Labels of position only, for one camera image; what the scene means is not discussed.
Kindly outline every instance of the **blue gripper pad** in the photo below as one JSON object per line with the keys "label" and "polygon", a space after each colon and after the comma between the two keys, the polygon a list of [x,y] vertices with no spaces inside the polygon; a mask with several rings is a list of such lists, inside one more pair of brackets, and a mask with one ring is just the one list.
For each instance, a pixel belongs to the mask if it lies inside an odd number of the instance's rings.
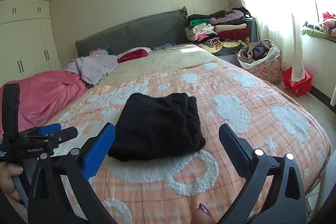
{"label": "blue gripper pad", "polygon": [[251,159],[253,148],[243,138],[238,138],[232,129],[225,123],[219,128],[219,140],[229,156],[236,172],[241,178],[250,180]]}
{"label": "blue gripper pad", "polygon": [[103,128],[102,134],[98,137],[90,151],[86,154],[83,161],[84,165],[82,174],[86,181],[97,175],[100,165],[113,144],[115,137],[116,130],[113,124],[110,123]]}
{"label": "blue gripper pad", "polygon": [[41,127],[38,132],[40,135],[49,135],[61,129],[62,127],[59,123],[53,123],[48,126]]}

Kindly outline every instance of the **fingernail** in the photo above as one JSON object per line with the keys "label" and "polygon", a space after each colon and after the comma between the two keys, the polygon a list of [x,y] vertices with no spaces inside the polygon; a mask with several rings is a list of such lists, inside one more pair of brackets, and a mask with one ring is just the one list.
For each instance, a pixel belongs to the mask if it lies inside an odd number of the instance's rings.
{"label": "fingernail", "polygon": [[18,171],[18,172],[20,172],[20,173],[22,173],[23,172],[23,168],[22,168],[22,166],[15,166],[15,169],[16,169],[16,171]]}
{"label": "fingernail", "polygon": [[199,208],[201,208],[207,215],[211,216],[211,213],[209,212],[208,208],[206,208],[202,203],[199,204]]}

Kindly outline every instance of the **painted fingernail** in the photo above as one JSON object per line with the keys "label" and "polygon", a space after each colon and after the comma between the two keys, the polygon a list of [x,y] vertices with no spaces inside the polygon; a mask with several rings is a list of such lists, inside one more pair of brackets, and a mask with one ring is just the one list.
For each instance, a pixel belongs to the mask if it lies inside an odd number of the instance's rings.
{"label": "painted fingernail", "polygon": [[208,208],[206,208],[202,203],[199,204],[199,208],[201,208],[207,215],[211,216],[211,213],[209,212]]}

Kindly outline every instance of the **human hand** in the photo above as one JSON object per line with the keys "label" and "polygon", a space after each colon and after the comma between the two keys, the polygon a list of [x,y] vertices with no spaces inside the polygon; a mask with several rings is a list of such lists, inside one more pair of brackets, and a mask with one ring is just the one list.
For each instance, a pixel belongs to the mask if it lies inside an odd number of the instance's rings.
{"label": "human hand", "polygon": [[21,200],[19,193],[15,189],[12,177],[21,175],[23,168],[13,163],[4,163],[0,169],[0,187],[3,192],[12,198]]}
{"label": "human hand", "polygon": [[212,218],[208,208],[200,203],[199,208],[193,213],[191,224],[216,224],[216,221]]}

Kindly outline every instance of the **gray headboard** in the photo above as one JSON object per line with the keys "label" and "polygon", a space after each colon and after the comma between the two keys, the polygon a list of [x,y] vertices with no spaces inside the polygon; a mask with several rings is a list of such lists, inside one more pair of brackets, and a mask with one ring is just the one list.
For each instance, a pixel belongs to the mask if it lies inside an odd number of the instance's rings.
{"label": "gray headboard", "polygon": [[188,25],[185,7],[181,10],[138,18],[111,27],[76,42],[78,56],[109,46],[109,54],[117,55],[134,47],[155,47],[165,43],[188,43],[184,28]]}

